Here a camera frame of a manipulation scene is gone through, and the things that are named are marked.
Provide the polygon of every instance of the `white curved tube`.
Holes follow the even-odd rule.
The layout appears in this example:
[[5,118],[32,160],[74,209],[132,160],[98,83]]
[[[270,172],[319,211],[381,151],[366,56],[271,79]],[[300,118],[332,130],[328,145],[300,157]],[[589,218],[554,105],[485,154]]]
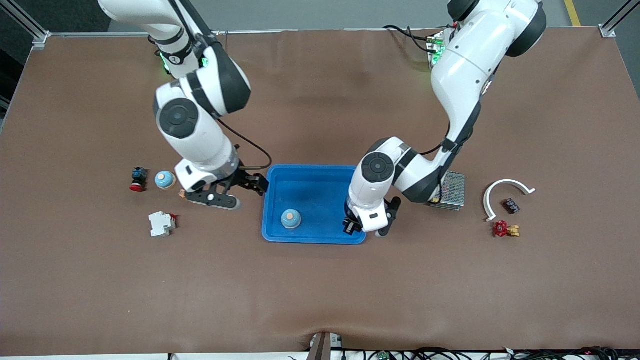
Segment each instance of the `white curved tube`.
[[493,212],[493,209],[491,208],[490,197],[491,197],[491,191],[493,190],[493,188],[495,188],[496,186],[498,186],[500,184],[513,185],[513,186],[517,187],[518,189],[520,189],[525,195],[536,191],[536,189],[529,189],[528,187],[526,187],[520,181],[509,180],[509,179],[503,179],[503,180],[496,181],[491,186],[489,186],[489,188],[484,192],[484,212],[486,213],[486,216],[489,217],[488,219],[486,219],[487,222],[495,219],[495,213]]

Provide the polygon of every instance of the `light blue round object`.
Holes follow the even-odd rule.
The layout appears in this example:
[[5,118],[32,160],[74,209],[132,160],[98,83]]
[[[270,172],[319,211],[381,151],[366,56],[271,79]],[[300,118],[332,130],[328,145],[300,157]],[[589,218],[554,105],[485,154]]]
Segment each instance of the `light blue round object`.
[[175,184],[175,176],[170,171],[160,171],[156,175],[156,185],[160,189],[170,189]]
[[280,221],[282,222],[282,225],[287,229],[295,229],[300,226],[302,217],[297,210],[289,209],[282,213]]

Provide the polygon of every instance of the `brown table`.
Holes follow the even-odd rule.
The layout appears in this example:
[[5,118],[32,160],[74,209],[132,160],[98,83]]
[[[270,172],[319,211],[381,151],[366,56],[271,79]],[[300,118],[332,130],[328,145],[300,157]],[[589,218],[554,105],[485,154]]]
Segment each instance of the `brown table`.
[[[424,151],[446,131],[410,39],[224,40],[253,86],[226,120],[277,163],[355,164],[392,135]],[[0,137],[0,355],[300,350],[319,331],[376,349],[640,347],[640,102],[596,28],[549,29],[504,60],[452,167],[462,211],[405,202],[387,239],[353,247],[268,243],[244,190],[239,212],[129,191],[133,167],[179,161],[151,111],[169,80],[145,38],[31,55]],[[504,178],[538,189],[494,191],[522,207],[498,211],[517,240],[484,222]],[[180,215],[169,238],[149,235],[156,211]]]

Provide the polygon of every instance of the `yellow floor line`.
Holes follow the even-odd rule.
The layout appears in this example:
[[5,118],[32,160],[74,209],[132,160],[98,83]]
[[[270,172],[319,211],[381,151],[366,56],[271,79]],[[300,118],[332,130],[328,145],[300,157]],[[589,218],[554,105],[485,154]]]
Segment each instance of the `yellow floor line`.
[[566,11],[569,13],[569,19],[571,19],[571,25],[582,26],[580,25],[580,19],[578,19],[578,13],[575,11],[573,0],[564,0],[564,5],[566,6]]

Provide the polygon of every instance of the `blue plastic bin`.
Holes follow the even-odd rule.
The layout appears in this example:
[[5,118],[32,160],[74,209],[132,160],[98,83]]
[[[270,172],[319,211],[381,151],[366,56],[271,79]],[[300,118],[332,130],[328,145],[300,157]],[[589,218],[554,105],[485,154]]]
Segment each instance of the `blue plastic bin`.
[[[355,167],[329,165],[275,165],[267,174],[262,236],[278,243],[358,245],[365,233],[345,234],[344,201]],[[300,212],[302,223],[286,229],[280,216],[288,209]]]

